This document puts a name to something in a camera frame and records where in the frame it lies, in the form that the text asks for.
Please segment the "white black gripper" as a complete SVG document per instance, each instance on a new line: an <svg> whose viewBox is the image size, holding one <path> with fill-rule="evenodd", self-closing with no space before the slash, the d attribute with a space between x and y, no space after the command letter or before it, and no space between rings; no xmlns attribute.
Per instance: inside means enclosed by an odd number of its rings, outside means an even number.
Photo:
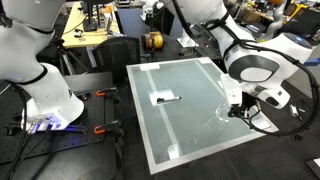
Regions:
<svg viewBox="0 0 320 180"><path fill-rule="evenodd" d="M228 116L243 116L246 107L244 106L244 96L240 83L228 74L222 74L220 80L226 97L227 107L229 108Z"/></svg>

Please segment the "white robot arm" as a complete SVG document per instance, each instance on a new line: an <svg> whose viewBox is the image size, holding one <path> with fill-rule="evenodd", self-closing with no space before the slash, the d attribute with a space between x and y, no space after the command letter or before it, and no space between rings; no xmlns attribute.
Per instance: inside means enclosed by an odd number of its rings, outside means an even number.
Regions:
<svg viewBox="0 0 320 180"><path fill-rule="evenodd" d="M22 125L54 114L63 130L84 110L59 70L40 63L36 55L54 35L54 23L69 0L1 0L0 77L23 88L31 100ZM292 33L257 42L228 13L223 0L157 0L179 17L185 28L201 24L217 39L227 72L223 90L231 110L246 109L245 94L277 109L290 95L281 87L312 53L311 45Z"/></svg>

